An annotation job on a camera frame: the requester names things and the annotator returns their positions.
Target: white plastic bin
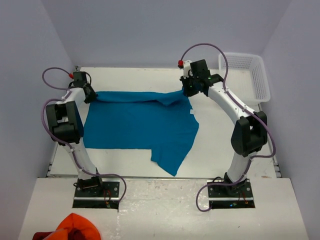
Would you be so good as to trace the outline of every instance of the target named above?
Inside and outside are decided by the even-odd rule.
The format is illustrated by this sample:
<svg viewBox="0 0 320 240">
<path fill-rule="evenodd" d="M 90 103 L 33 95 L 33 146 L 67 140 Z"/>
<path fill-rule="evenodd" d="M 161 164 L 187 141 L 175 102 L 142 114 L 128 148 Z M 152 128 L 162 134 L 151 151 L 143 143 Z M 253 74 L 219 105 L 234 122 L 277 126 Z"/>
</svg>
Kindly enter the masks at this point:
<svg viewBox="0 0 320 240">
<path fill-rule="evenodd" d="M 235 52 L 224 54 L 229 66 L 228 75 L 232 75 L 232 79 L 237 79 L 237 82 L 231 82 L 227 77 L 227 86 L 247 105 L 253 106 L 261 102 L 268 102 L 270 90 L 262 58 L 258 55 Z M 221 54 L 219 54 L 218 62 L 223 77 L 226 72 L 226 62 Z"/>
</svg>

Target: blue cloth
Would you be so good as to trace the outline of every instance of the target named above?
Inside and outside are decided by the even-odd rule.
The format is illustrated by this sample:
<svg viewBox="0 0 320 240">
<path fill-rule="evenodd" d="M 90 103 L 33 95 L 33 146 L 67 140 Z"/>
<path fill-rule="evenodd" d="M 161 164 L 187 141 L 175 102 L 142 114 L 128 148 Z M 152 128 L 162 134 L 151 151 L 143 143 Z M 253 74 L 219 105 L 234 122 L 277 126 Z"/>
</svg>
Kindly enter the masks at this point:
<svg viewBox="0 0 320 240">
<path fill-rule="evenodd" d="M 84 125 L 85 147 L 151 149 L 151 160 L 175 176 L 199 128 L 183 92 L 97 94 Z"/>
</svg>

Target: orange garment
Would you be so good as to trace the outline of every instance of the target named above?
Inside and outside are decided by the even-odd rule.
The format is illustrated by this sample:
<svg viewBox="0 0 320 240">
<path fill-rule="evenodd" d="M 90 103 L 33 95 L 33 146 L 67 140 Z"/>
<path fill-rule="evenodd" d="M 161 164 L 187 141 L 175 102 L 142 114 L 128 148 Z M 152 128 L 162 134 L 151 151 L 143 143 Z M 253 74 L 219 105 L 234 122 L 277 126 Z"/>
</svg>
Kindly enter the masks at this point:
<svg viewBox="0 0 320 240">
<path fill-rule="evenodd" d="M 71 213 L 54 232 L 37 232 L 32 240 L 101 240 L 97 228 L 86 218 Z"/>
</svg>

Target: white table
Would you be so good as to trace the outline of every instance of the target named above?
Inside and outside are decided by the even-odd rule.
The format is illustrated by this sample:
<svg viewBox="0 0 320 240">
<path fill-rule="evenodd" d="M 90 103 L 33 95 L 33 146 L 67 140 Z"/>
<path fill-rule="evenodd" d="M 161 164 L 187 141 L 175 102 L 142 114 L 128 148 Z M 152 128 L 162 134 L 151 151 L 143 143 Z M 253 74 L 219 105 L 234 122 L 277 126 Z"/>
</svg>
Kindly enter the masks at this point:
<svg viewBox="0 0 320 240">
<path fill-rule="evenodd" d="M 182 88 L 179 81 L 183 74 L 179 69 L 107 68 L 83 67 L 92 77 L 92 87 L 98 91 L 130 91 L 169 93 Z M 236 94 L 243 88 L 241 81 L 248 81 L 247 72 L 230 71 L 227 84 Z M 229 169 L 234 150 L 231 135 L 234 126 L 227 114 L 211 99 L 200 93 L 190 97 L 194 116 L 199 123 L 192 149 L 182 162 L 177 178 L 213 178 L 223 176 Z M 89 105 L 79 108 L 82 122 L 88 114 Z M 170 178 L 156 163 L 150 160 L 151 151 L 141 149 L 87 149 L 92 162 L 100 173 L 116 173 L 126 177 Z M 261 154 L 270 154 L 265 145 Z M 50 176 L 76 176 L 77 171 L 67 152 L 57 147 Z M 256 158 L 248 172 L 249 178 L 276 178 L 272 159 Z"/>
<path fill-rule="evenodd" d="M 204 179 L 131 179 L 114 209 L 72 209 L 76 178 L 39 178 L 19 240 L 51 232 L 70 213 L 91 221 L 103 240 L 307 240 L 298 203 L 287 178 L 251 179 L 256 208 L 199 212 Z M 206 190 L 200 195 L 208 207 Z"/>
</svg>

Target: black metal base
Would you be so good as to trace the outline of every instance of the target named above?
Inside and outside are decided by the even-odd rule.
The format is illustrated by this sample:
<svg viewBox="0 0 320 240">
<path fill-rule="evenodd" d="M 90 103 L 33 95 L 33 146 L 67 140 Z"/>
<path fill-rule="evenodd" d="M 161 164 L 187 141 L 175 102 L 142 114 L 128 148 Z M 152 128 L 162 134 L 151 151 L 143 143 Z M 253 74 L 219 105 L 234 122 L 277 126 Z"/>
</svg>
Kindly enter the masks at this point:
<svg viewBox="0 0 320 240">
<path fill-rule="evenodd" d="M 209 186 L 209 205 L 212 209 L 255 208 L 251 184 L 248 180 L 236 187 Z"/>
<path fill-rule="evenodd" d="M 72 208 L 119 209 L 119 186 L 118 181 L 104 181 L 102 187 L 76 188 Z"/>
</svg>

